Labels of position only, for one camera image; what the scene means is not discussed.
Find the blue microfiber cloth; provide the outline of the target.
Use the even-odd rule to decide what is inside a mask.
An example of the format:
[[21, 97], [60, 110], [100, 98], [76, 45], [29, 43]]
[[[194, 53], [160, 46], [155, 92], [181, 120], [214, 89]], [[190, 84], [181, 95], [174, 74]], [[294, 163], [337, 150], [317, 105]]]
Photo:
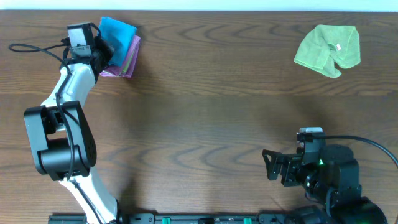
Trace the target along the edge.
[[101, 37], [114, 48], [109, 64], [120, 67], [126, 58], [137, 28], [111, 17], [102, 17], [99, 29]]

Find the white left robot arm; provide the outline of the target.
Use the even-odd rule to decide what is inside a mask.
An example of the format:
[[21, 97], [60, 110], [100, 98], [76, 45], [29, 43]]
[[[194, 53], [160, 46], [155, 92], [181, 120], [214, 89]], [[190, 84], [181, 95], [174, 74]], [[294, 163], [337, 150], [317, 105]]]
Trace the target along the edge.
[[83, 43], [68, 37], [66, 46], [72, 56], [59, 59], [60, 79], [53, 92], [24, 112], [34, 165], [70, 191], [85, 212], [82, 223], [122, 223], [119, 203], [95, 168], [96, 144], [83, 111], [114, 50], [100, 35]]

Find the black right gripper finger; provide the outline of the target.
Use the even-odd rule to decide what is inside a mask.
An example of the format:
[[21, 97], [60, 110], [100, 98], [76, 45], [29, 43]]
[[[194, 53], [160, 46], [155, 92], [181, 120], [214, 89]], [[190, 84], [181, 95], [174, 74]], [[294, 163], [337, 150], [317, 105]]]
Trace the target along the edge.
[[281, 163], [267, 162], [266, 170], [267, 170], [267, 178], [269, 180], [277, 180], [281, 170]]
[[262, 156], [267, 170], [280, 170], [284, 161], [283, 153], [264, 149]]

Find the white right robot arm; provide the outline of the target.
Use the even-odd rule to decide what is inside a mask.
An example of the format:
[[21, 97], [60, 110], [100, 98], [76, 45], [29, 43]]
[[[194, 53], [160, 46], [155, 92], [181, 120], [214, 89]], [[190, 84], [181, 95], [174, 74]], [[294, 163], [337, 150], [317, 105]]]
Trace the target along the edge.
[[306, 142], [295, 154], [263, 150], [267, 178], [282, 176], [284, 187], [301, 185], [323, 205], [332, 223], [386, 223], [382, 210], [361, 195], [359, 164], [353, 151], [324, 140]]

